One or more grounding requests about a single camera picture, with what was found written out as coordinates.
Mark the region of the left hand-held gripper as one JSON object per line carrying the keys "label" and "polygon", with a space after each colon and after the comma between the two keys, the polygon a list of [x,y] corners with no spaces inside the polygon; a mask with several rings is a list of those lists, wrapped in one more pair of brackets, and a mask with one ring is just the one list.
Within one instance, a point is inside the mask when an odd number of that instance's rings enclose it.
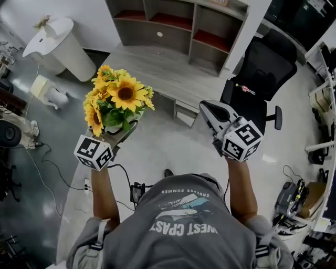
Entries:
{"label": "left hand-held gripper", "polygon": [[120,128],[116,132],[106,131],[100,137],[96,137],[93,131],[88,129],[84,135],[80,136],[74,155],[81,164],[101,171],[109,161],[114,160],[120,149],[119,144],[130,136],[137,125],[137,121],[131,121],[130,130],[125,131]]}

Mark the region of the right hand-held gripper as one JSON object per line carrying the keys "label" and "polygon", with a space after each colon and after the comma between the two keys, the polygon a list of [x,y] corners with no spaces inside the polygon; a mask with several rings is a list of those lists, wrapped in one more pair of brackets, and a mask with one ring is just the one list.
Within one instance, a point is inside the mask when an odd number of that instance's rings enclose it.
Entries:
{"label": "right hand-held gripper", "polygon": [[264,136],[250,120],[231,106],[219,101],[203,100],[199,110],[213,134],[213,146],[220,156],[245,161],[260,146]]}

